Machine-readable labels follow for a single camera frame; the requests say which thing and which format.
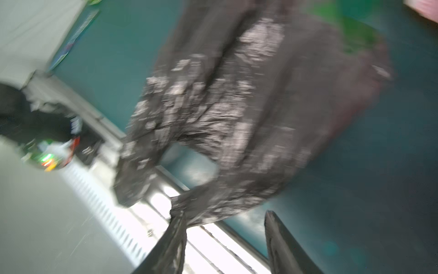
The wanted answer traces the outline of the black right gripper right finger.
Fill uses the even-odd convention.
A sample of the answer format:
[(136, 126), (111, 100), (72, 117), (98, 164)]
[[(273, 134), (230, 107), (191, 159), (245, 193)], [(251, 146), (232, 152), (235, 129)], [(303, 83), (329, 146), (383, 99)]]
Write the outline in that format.
[(323, 274), (274, 211), (265, 214), (265, 237), (273, 274)]

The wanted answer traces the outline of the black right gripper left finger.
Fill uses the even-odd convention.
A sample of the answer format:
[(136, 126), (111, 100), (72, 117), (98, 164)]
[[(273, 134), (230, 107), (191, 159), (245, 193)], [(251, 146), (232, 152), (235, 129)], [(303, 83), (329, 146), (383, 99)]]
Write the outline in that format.
[(182, 274), (187, 245), (187, 221), (182, 211), (132, 274)]

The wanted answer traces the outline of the black plastic bag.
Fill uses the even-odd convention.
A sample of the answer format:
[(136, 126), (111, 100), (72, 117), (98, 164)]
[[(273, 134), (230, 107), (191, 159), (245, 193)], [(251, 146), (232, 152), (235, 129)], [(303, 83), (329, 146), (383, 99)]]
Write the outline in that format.
[(167, 149), (189, 146), (217, 175), (172, 199), (189, 227), (278, 193), (390, 79), (387, 44), (344, 51), (307, 1), (189, 1), (127, 127), (113, 190), (140, 201)]

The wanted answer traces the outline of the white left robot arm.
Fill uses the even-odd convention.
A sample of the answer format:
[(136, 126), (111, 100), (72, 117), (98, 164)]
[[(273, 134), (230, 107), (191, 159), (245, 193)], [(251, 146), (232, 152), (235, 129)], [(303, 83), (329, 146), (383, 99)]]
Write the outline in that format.
[(104, 143), (71, 108), (59, 102), (32, 108), (25, 91), (7, 83), (1, 83), (1, 136), (44, 171), (60, 170), (74, 157), (90, 166)]

